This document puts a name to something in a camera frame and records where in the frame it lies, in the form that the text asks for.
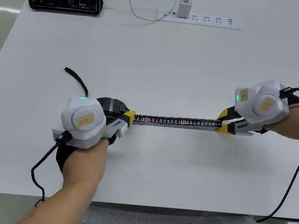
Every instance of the measuring tape blade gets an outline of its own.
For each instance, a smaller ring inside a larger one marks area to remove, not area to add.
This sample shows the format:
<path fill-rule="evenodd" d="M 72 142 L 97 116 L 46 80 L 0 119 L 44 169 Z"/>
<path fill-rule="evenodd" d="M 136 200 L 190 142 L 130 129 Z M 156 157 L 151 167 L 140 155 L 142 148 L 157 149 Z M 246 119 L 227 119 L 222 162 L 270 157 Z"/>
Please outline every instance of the measuring tape blade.
<path fill-rule="evenodd" d="M 158 117 L 136 114 L 134 117 L 133 125 L 148 125 L 203 131 L 217 131 L 217 129 L 222 126 L 222 121 L 194 118 Z"/>

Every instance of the white cable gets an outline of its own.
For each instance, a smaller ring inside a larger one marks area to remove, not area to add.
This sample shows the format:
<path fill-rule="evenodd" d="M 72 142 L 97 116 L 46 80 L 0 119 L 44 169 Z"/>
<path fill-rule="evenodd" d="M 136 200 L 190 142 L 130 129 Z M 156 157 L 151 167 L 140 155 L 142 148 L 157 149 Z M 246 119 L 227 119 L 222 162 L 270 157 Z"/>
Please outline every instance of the white cable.
<path fill-rule="evenodd" d="M 172 13 L 174 7 L 176 6 L 177 1 L 178 1 L 178 0 L 174 0 L 174 4 L 173 4 L 173 6 L 172 6 L 172 8 L 171 8 L 171 10 L 170 10 L 169 13 L 165 14 L 165 15 L 162 16 L 160 19 L 156 19 L 156 20 L 149 20 L 149 19 L 145 19 L 145 18 L 142 18 L 142 17 L 136 15 L 135 12 L 134 12 L 134 10 L 133 10 L 133 8 L 132 8 L 131 0 L 129 0 L 129 5 L 130 5 L 130 8 L 131 8 L 131 12 L 132 12 L 132 14 L 133 14 L 135 17 L 137 17 L 138 19 L 145 20 L 145 21 L 150 21 L 150 22 L 159 22 L 159 21 L 161 21 L 164 17 L 166 17 L 166 16 L 168 16 L 170 13 Z"/>

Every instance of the black cable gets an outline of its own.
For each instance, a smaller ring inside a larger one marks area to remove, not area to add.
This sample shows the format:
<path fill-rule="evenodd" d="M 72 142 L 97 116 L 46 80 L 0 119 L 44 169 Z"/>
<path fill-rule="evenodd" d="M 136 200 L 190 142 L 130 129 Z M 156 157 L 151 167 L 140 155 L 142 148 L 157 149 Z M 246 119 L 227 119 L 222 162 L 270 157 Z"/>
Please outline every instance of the black cable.
<path fill-rule="evenodd" d="M 286 87 L 279 91 L 279 98 L 287 98 L 289 95 L 293 94 L 296 91 L 299 91 L 299 88 Z"/>
<path fill-rule="evenodd" d="M 84 89 L 85 92 L 85 97 L 88 97 L 88 89 L 85 86 L 85 84 L 83 83 L 82 79 L 77 75 L 76 72 L 74 72 L 72 69 L 65 67 L 64 69 L 67 73 L 69 73 L 71 76 L 73 76 L 82 86 L 82 88 Z"/>
<path fill-rule="evenodd" d="M 283 203 L 285 202 L 286 197 L 288 196 L 288 194 L 289 194 L 289 192 L 290 192 L 290 190 L 291 190 L 291 188 L 292 188 L 292 185 L 293 185 L 293 183 L 294 183 L 294 181 L 295 181 L 295 179 L 296 179 L 296 177 L 297 177 L 298 172 L 299 172 L 299 165 L 298 165 L 298 167 L 297 167 L 297 169 L 296 169 L 296 171 L 295 171 L 295 173 L 294 173 L 294 176 L 293 176 L 293 178 L 292 178 L 292 180 L 291 180 L 291 182 L 290 182 L 290 184 L 289 184 L 288 189 L 287 189 L 286 192 L 285 192 L 284 197 L 282 198 L 282 200 L 281 200 L 281 202 L 279 203 L 279 205 L 277 206 L 277 208 L 276 208 L 270 215 L 268 215 L 268 216 L 266 216 L 265 218 L 262 218 L 262 219 L 260 219 L 260 220 L 257 220 L 257 221 L 256 221 L 257 223 L 263 222 L 263 221 L 265 221 L 265 220 L 271 218 L 273 215 L 275 215 L 276 212 L 278 212 L 278 210 L 281 208 L 281 206 L 282 206 Z"/>
<path fill-rule="evenodd" d="M 42 198 L 34 205 L 34 207 L 37 207 L 37 205 L 40 202 L 44 202 L 45 201 L 45 189 L 36 181 L 36 176 L 34 174 L 34 171 L 36 168 L 38 168 L 47 158 L 48 156 L 58 147 L 58 144 L 56 143 L 44 156 L 43 158 L 37 162 L 37 164 L 35 166 L 33 166 L 33 168 L 31 169 L 31 178 L 33 183 L 40 189 L 42 190 Z"/>
<path fill-rule="evenodd" d="M 33 183 L 40 189 L 42 190 L 42 198 L 40 200 L 38 200 L 38 202 L 34 205 L 34 207 L 37 207 L 37 205 L 40 202 L 44 202 L 45 201 L 45 189 L 36 181 L 36 176 L 35 176 L 35 169 L 38 168 L 47 158 L 49 155 L 51 155 L 51 153 L 60 145 L 65 145 L 66 143 L 68 143 L 71 140 L 72 136 L 71 133 L 69 133 L 68 131 L 64 131 L 62 132 L 56 139 L 56 144 L 43 156 L 43 158 L 37 162 L 37 164 L 35 164 L 33 166 L 33 168 L 31 169 L 31 178 Z"/>

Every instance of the gray floor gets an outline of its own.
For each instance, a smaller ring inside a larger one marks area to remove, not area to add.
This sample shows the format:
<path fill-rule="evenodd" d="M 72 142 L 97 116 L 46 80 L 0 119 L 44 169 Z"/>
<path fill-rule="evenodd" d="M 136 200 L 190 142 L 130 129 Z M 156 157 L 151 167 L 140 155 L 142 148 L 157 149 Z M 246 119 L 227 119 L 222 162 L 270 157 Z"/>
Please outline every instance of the gray floor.
<path fill-rule="evenodd" d="M 24 0 L 1 0 L 0 2 L 0 50 L 14 25 Z M 14 224 L 33 209 L 39 197 L 0 194 L 0 223 Z M 284 224 L 271 220 L 270 224 Z"/>

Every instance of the black device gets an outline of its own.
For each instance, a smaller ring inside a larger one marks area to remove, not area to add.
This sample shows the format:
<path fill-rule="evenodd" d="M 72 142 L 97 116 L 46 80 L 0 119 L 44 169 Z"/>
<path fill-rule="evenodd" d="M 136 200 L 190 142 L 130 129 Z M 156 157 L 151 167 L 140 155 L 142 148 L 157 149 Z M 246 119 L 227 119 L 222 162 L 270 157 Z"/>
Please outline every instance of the black device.
<path fill-rule="evenodd" d="M 32 9 L 98 15 L 103 0 L 29 0 Z"/>

